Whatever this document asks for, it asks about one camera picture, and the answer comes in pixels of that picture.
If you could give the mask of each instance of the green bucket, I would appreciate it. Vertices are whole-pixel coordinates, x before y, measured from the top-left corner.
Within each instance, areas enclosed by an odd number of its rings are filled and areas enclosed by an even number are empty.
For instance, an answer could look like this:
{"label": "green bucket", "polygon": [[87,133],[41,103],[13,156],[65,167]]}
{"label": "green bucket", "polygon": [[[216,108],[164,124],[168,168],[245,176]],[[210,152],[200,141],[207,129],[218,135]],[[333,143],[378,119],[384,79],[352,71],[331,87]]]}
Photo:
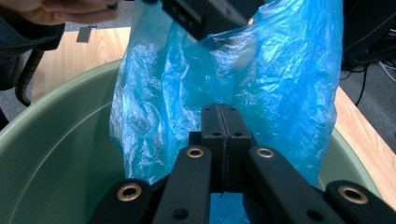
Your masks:
{"label": "green bucket", "polygon": [[[92,69],[27,108],[0,132],[0,223],[87,223],[124,178],[109,139],[120,61]],[[353,150],[334,131],[320,188],[346,179],[379,195]]]}

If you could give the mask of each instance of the crumpled plastic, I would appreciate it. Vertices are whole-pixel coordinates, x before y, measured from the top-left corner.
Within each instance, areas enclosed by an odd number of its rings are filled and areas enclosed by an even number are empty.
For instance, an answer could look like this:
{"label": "crumpled plastic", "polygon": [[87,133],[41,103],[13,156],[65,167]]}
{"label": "crumpled plastic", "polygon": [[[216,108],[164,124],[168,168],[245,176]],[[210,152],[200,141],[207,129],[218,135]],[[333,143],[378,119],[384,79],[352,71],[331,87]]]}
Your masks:
{"label": "crumpled plastic", "polygon": [[126,177],[153,183],[168,175],[189,132],[200,131],[201,108],[225,103],[239,109],[259,145],[282,152],[316,185],[336,120],[342,5],[270,1],[253,24],[197,42],[161,3],[136,1],[110,117]]}

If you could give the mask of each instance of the chair leg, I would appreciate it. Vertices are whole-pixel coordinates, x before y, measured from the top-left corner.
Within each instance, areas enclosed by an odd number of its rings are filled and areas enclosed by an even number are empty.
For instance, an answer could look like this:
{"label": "chair leg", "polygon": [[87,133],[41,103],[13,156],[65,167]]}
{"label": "chair leg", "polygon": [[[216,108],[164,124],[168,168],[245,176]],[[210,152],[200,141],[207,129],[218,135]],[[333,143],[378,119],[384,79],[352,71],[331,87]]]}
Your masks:
{"label": "chair leg", "polygon": [[9,121],[3,113],[3,110],[0,108],[0,131],[2,131],[8,124]]}

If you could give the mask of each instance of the hole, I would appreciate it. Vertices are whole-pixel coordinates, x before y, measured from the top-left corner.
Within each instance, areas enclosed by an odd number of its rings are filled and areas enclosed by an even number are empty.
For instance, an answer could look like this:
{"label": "hole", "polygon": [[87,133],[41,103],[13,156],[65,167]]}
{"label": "hole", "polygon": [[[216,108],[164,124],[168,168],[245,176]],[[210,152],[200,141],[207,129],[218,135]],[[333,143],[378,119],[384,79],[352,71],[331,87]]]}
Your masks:
{"label": "hole", "polygon": [[135,200],[142,193],[142,188],[136,183],[130,183],[122,186],[117,192],[117,197],[122,202],[130,202]]}
{"label": "hole", "polygon": [[267,148],[259,148],[257,149],[257,154],[263,158],[273,158],[274,157],[274,152],[270,149]]}
{"label": "hole", "polygon": [[357,192],[355,192],[355,191],[352,191],[352,190],[350,190],[350,189],[347,189],[347,190],[346,190],[346,195],[347,195],[348,197],[350,197],[350,198],[353,198],[353,199],[358,199],[358,200],[361,199],[361,196],[359,195],[359,193],[357,193]]}
{"label": "hole", "polygon": [[349,186],[341,186],[338,189],[338,192],[343,196],[346,200],[352,202],[352,203],[358,203],[358,204],[365,204],[369,202],[369,199],[367,196],[361,192],[359,189],[355,189],[353,187]]}
{"label": "hole", "polygon": [[173,217],[178,220],[184,220],[189,216],[189,212],[184,208],[179,208],[174,211]]}
{"label": "hole", "polygon": [[125,197],[132,197],[132,196],[134,196],[134,194],[136,194],[136,189],[132,189],[132,188],[126,189],[126,190],[122,193],[122,195],[125,196]]}
{"label": "hole", "polygon": [[306,211],[306,214],[309,216],[309,218],[311,218],[314,221],[323,221],[323,219],[324,219],[323,215],[316,210],[310,209],[310,210]]}
{"label": "hole", "polygon": [[201,151],[197,150],[197,149],[193,149],[191,152],[191,155],[193,156],[199,156],[201,154]]}
{"label": "hole", "polygon": [[183,15],[183,14],[178,14],[178,19],[183,22],[186,23],[187,22],[187,18]]}
{"label": "hole", "polygon": [[187,150],[187,155],[191,158],[200,158],[204,156],[204,152],[200,148],[194,147]]}

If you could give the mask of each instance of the cable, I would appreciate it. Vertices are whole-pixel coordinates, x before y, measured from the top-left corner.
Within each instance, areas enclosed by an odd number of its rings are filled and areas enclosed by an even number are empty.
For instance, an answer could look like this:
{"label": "cable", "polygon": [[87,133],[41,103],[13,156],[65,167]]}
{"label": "cable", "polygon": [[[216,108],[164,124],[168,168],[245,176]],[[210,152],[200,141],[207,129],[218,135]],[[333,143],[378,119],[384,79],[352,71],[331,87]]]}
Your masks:
{"label": "cable", "polygon": [[392,66],[389,66],[389,65],[387,65],[387,64],[385,64],[385,63],[383,63],[383,62],[377,62],[378,64],[382,64],[384,67],[386,67],[386,68],[389,68],[389,69],[392,69],[392,70],[396,70],[396,68],[395,67],[392,67]]}
{"label": "cable", "polygon": [[396,79],[390,75],[390,73],[388,72],[388,70],[385,68],[385,65],[382,64],[381,61],[379,61],[379,62],[377,62],[377,63],[378,63],[379,65],[381,65],[381,67],[384,69],[385,73],[390,77],[390,79],[392,79],[394,82],[396,82]]}
{"label": "cable", "polygon": [[341,80],[345,80],[345,79],[349,78],[350,75],[351,75],[352,73],[353,73],[353,72],[349,72],[349,74],[348,74],[346,77],[340,77],[340,79],[341,79]]}
{"label": "cable", "polygon": [[366,88],[367,70],[369,69],[369,66],[370,66],[369,63],[367,63],[367,64],[364,66],[364,76],[363,76],[363,85],[361,86],[361,94],[359,95],[359,99],[358,99],[358,101],[356,102],[355,106],[358,106],[359,103],[361,102],[361,97],[363,96],[364,89]]}
{"label": "cable", "polygon": [[355,67],[352,67],[351,69],[344,69],[344,71],[351,72],[351,73],[362,73],[362,72],[364,72],[364,69],[358,70],[358,71],[353,70],[353,69],[355,69],[357,66],[358,66],[358,65],[356,65]]}

